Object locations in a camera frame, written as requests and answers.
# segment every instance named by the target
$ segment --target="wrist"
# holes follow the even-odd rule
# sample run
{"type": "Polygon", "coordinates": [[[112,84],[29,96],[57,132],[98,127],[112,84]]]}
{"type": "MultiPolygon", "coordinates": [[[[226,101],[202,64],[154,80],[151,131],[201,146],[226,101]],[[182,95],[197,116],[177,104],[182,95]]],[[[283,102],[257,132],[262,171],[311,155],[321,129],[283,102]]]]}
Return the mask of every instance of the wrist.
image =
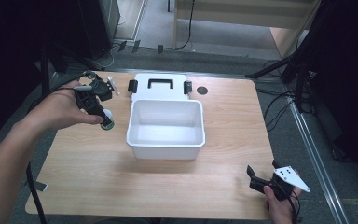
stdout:
{"type": "Polygon", "coordinates": [[[13,125],[4,141],[0,144],[0,149],[6,150],[5,154],[7,155],[21,154],[20,157],[11,158],[16,162],[19,158],[29,158],[43,133],[44,130],[36,122],[30,119],[22,119],[13,125]]]}
{"type": "Polygon", "coordinates": [[[30,138],[40,137],[48,129],[44,127],[40,119],[32,116],[26,116],[24,119],[17,122],[13,129],[26,134],[30,138]]]}

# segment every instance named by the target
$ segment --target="black cable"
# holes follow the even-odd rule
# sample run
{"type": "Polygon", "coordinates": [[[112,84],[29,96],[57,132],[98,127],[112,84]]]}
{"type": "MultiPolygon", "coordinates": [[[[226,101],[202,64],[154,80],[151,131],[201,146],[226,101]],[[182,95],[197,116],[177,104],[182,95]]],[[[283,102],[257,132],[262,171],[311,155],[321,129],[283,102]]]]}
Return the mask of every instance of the black cable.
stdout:
{"type": "Polygon", "coordinates": [[[277,116],[275,116],[274,119],[270,120],[269,123],[266,124],[266,127],[268,127],[275,119],[278,119],[278,120],[279,120],[279,118],[281,117],[280,114],[281,114],[282,112],[283,112],[283,114],[284,114],[284,112],[286,112],[287,107],[288,107],[292,102],[293,102],[293,101],[291,101],[291,102],[289,102],[288,104],[286,104],[286,105],[278,112],[277,116]]]}
{"type": "MultiPolygon", "coordinates": [[[[187,25],[187,20],[185,20],[185,25],[186,25],[186,29],[188,30],[189,28],[188,28],[188,25],[187,25]]],[[[190,41],[190,44],[191,44],[191,46],[190,46],[190,48],[188,48],[188,52],[190,52],[190,50],[191,49],[193,49],[193,42],[192,41],[190,41]]]]}
{"type": "Polygon", "coordinates": [[[114,44],[112,45],[112,47],[110,48],[110,50],[105,50],[104,52],[101,53],[100,56],[96,57],[95,59],[89,60],[89,62],[94,62],[94,63],[95,63],[95,61],[96,61],[96,60],[100,60],[100,59],[105,55],[106,52],[111,52],[112,49],[114,49],[114,48],[116,48],[116,47],[118,47],[118,46],[120,46],[118,43],[114,43],[114,44]]]}
{"type": "Polygon", "coordinates": [[[290,102],[290,103],[288,103],[287,105],[285,105],[285,106],[278,112],[277,117],[275,117],[276,121],[275,121],[275,123],[274,123],[274,126],[272,126],[272,128],[270,128],[269,130],[267,130],[268,133],[275,129],[275,127],[276,127],[277,124],[278,124],[279,119],[280,119],[281,116],[284,114],[284,112],[286,112],[287,108],[289,107],[289,105],[290,105],[292,102],[290,102]]]}
{"type": "MultiPolygon", "coordinates": [[[[266,61],[266,62],[263,64],[263,69],[266,69],[268,63],[277,63],[278,61],[279,61],[279,60],[269,60],[269,61],[266,61]]],[[[279,76],[282,74],[282,72],[281,72],[280,69],[281,69],[280,67],[276,69],[276,70],[278,71],[278,74],[272,74],[272,73],[271,73],[272,71],[268,72],[268,74],[269,74],[270,76],[272,76],[272,77],[279,77],[279,76]]]]}
{"type": "Polygon", "coordinates": [[[185,44],[182,47],[173,49],[173,48],[167,48],[167,49],[173,49],[173,50],[181,50],[183,49],[188,42],[190,41],[190,37],[191,37],[191,22],[193,21],[193,12],[194,12],[194,3],[196,2],[196,0],[193,0],[192,4],[191,4],[191,13],[190,13],[190,22],[188,23],[188,38],[187,41],[185,42],[185,44]]]}
{"type": "MultiPolygon", "coordinates": [[[[76,76],[76,77],[73,77],[71,78],[70,80],[68,81],[65,81],[63,84],[66,84],[68,82],[71,82],[75,79],[78,79],[80,77],[83,77],[83,74],[81,76],[76,76]]],[[[28,111],[27,111],[27,114],[29,112],[31,112],[31,110],[33,110],[37,105],[40,104],[40,102],[42,102],[46,97],[48,97],[50,94],[52,94],[53,92],[55,91],[58,91],[58,90],[66,90],[66,89],[71,89],[72,88],[61,88],[61,86],[63,85],[57,85],[56,87],[52,88],[51,90],[49,90],[48,92],[46,92],[45,94],[43,94],[39,99],[35,100],[31,105],[30,107],[28,108],[28,111]]],[[[39,219],[40,219],[40,223],[42,224],[47,224],[47,220],[46,220],[46,216],[45,216],[45,212],[43,211],[43,206],[42,206],[42,203],[40,202],[40,199],[39,199],[39,195],[37,194],[37,191],[36,191],[36,187],[34,185],[34,177],[32,175],[32,168],[31,168],[31,162],[28,162],[28,166],[27,166],[27,170],[26,170],[26,175],[27,175],[27,182],[28,182],[28,186],[30,187],[30,191],[31,191],[31,194],[34,198],[34,205],[36,206],[36,209],[37,209],[37,214],[39,215],[39,219]]]]}
{"type": "Polygon", "coordinates": [[[286,92],[283,92],[281,94],[279,94],[277,97],[275,97],[270,103],[269,105],[267,106],[267,109],[266,111],[264,112],[264,115],[263,115],[263,118],[266,119],[266,116],[267,116],[267,113],[269,112],[269,109],[271,108],[272,104],[277,101],[279,98],[285,96],[285,94],[289,93],[289,92],[294,92],[294,91],[286,91],[286,92]]]}
{"type": "Polygon", "coordinates": [[[103,64],[100,64],[100,63],[97,63],[95,62],[95,60],[91,60],[92,62],[96,63],[97,65],[101,66],[102,69],[106,69],[107,67],[109,67],[110,65],[112,65],[114,62],[115,62],[115,57],[113,57],[113,49],[114,48],[117,48],[119,46],[119,44],[117,44],[116,46],[112,47],[110,50],[109,50],[109,54],[110,54],[110,57],[112,58],[112,61],[110,62],[110,64],[108,65],[103,65],[103,64]]]}
{"type": "Polygon", "coordinates": [[[297,204],[298,204],[298,208],[297,208],[297,219],[298,219],[298,222],[300,222],[301,219],[302,219],[301,217],[299,217],[299,215],[300,215],[300,209],[301,209],[300,199],[298,198],[298,195],[295,193],[294,190],[292,190],[292,193],[294,193],[295,196],[291,196],[291,197],[294,198],[294,199],[296,199],[296,202],[297,202],[297,204]]]}
{"type": "Polygon", "coordinates": [[[256,88],[255,90],[257,92],[265,93],[265,94],[268,94],[268,95],[283,95],[283,96],[287,96],[287,97],[293,97],[294,96],[293,94],[282,93],[282,92],[279,92],[279,91],[268,91],[268,90],[263,90],[263,89],[258,89],[258,88],[256,88]]]}
{"type": "Polygon", "coordinates": [[[31,162],[28,162],[26,174],[27,174],[28,185],[30,187],[32,197],[34,198],[34,205],[36,206],[37,214],[39,215],[40,223],[47,224],[48,221],[46,220],[42,203],[40,202],[39,195],[37,195],[36,187],[34,186],[34,177],[32,175],[31,162]]]}

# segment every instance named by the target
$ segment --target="black equipment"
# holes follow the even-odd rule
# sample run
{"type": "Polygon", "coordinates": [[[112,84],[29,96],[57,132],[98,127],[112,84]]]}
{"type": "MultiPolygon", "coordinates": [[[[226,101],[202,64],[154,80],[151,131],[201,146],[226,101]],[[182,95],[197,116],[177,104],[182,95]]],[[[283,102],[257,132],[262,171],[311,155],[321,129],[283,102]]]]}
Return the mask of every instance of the black equipment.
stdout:
{"type": "MultiPolygon", "coordinates": [[[[280,164],[277,163],[275,160],[272,162],[272,165],[274,166],[275,169],[281,168],[280,164]]],[[[270,186],[274,191],[275,197],[279,201],[289,199],[290,195],[292,195],[293,186],[284,182],[276,174],[273,174],[271,180],[267,181],[255,176],[254,170],[249,165],[248,168],[246,169],[246,173],[248,174],[249,177],[251,177],[251,182],[249,185],[251,189],[255,189],[258,192],[264,194],[264,190],[263,190],[264,186],[270,186]]]]}
{"type": "Polygon", "coordinates": [[[296,80],[296,107],[304,112],[309,84],[314,112],[338,161],[358,163],[358,1],[322,0],[310,31],[289,57],[255,73],[258,78],[285,66],[281,80],[296,80]]]}
{"type": "Polygon", "coordinates": [[[45,11],[49,42],[96,59],[113,46],[120,13],[117,0],[48,1],[45,11]]]}
{"type": "Polygon", "coordinates": [[[106,83],[103,82],[94,72],[86,71],[83,74],[85,77],[92,78],[93,80],[89,84],[91,86],[89,90],[75,90],[77,106],[80,109],[86,110],[88,114],[102,117],[103,122],[101,123],[101,127],[104,130],[112,129],[115,124],[103,112],[103,107],[100,105],[97,96],[102,102],[112,99],[114,87],[109,81],[106,83]]]}

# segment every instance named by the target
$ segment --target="black latch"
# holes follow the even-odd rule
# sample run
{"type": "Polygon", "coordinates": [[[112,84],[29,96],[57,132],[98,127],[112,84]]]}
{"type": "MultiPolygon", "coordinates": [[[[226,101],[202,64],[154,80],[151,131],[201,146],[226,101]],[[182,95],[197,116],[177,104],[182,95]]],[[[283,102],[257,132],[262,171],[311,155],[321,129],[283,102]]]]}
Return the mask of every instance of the black latch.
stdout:
{"type": "Polygon", "coordinates": [[[138,90],[138,81],[136,79],[130,80],[128,91],[136,93],[138,90]]]}
{"type": "Polygon", "coordinates": [[[191,81],[185,81],[183,83],[183,93],[188,94],[189,92],[193,91],[193,84],[191,81]]]}

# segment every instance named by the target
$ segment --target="bin handle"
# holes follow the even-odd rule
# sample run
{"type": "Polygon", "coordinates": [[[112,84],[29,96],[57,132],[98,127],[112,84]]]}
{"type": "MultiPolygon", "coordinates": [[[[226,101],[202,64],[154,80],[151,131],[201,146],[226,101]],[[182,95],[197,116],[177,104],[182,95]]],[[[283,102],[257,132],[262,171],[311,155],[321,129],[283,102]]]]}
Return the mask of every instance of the bin handle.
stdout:
{"type": "Polygon", "coordinates": [[[173,80],[172,79],[150,78],[148,83],[147,83],[147,88],[148,89],[150,89],[152,87],[152,82],[170,83],[170,89],[173,89],[173,80]]]}

